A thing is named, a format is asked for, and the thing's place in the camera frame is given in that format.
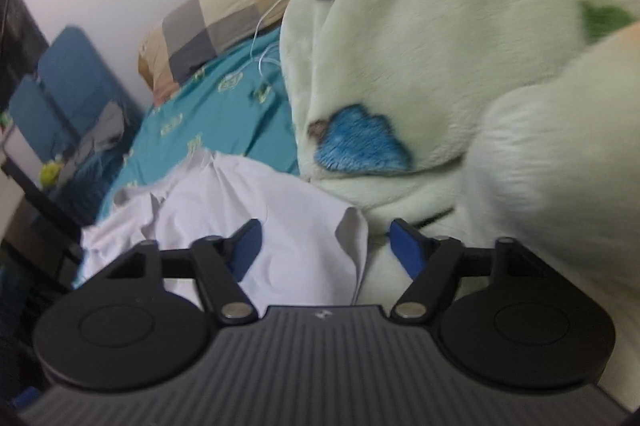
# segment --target yellow toy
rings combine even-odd
[[[64,164],[60,161],[49,161],[40,170],[40,184],[43,188],[52,188],[58,182],[60,170]]]

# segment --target ribbed gray surface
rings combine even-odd
[[[625,412],[593,386],[526,396],[481,386],[430,335],[378,308],[276,308],[223,330],[194,367],[126,395],[55,388],[33,426],[612,426]]]

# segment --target teal bedsheet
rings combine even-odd
[[[160,180],[197,146],[239,154],[280,172],[298,175],[291,108],[280,60],[280,29],[251,40],[216,58],[184,84],[165,104],[146,115],[124,166],[102,202],[108,215],[113,195],[123,186],[145,186]],[[263,60],[262,76],[258,57]]]

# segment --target white sheet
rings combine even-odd
[[[239,156],[197,149],[164,179],[124,188],[111,215],[83,230],[84,279],[142,240],[185,249],[209,235],[262,223],[262,249],[240,286],[268,305],[350,305],[364,271],[367,225],[358,210],[291,175]],[[192,281],[165,286],[197,302]]]

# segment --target white cable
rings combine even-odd
[[[267,16],[271,13],[271,11],[274,10],[276,8],[276,6],[280,2],[282,2],[282,0],[276,0],[276,3],[274,3],[270,8],[268,8],[266,13],[264,13],[262,16],[260,16],[260,19],[258,20],[258,25],[255,26],[254,40],[251,42],[251,48],[249,49],[249,58],[250,59],[254,59],[254,45],[255,45],[255,40],[258,37],[258,31],[260,30],[260,25],[262,24],[264,19],[267,18]]]
[[[266,61],[267,63],[274,63],[274,64],[277,64],[277,66],[281,67],[280,62],[278,60],[266,57],[266,55],[270,51],[276,50],[279,47],[279,45],[280,44],[278,42],[270,43],[269,45],[267,45],[267,48],[265,48],[265,50],[262,52],[262,54],[260,54],[260,58],[258,59],[258,74],[260,74],[261,78],[264,77],[264,75],[262,74],[262,62],[263,61]]]
[[[278,60],[275,60],[273,58],[268,58],[266,57],[266,55],[274,50],[275,48],[277,48],[280,43],[279,42],[274,42],[271,43],[269,45],[267,45],[267,48],[265,48],[265,50],[262,52],[262,54],[260,54],[260,57],[258,59],[254,58],[254,47],[255,47],[255,41],[258,38],[258,32],[260,31],[260,25],[262,25],[262,22],[264,21],[265,18],[267,18],[267,16],[271,13],[271,11],[273,11],[273,9],[276,8],[276,6],[282,2],[282,0],[276,0],[276,2],[267,9],[267,12],[265,12],[262,16],[260,16],[260,19],[258,20],[258,25],[255,26],[255,31],[254,31],[254,39],[251,41],[251,48],[249,48],[249,59],[247,61],[245,61],[242,65],[240,65],[240,67],[238,67],[236,70],[234,70],[233,72],[229,72],[227,74],[227,76],[231,76],[233,74],[239,74],[240,72],[242,72],[245,68],[247,68],[249,65],[251,65],[254,62],[258,62],[258,73],[260,74],[260,77],[263,77],[262,74],[262,62],[267,62],[267,63],[272,63],[274,65],[277,65],[279,67],[281,67],[281,64]]]

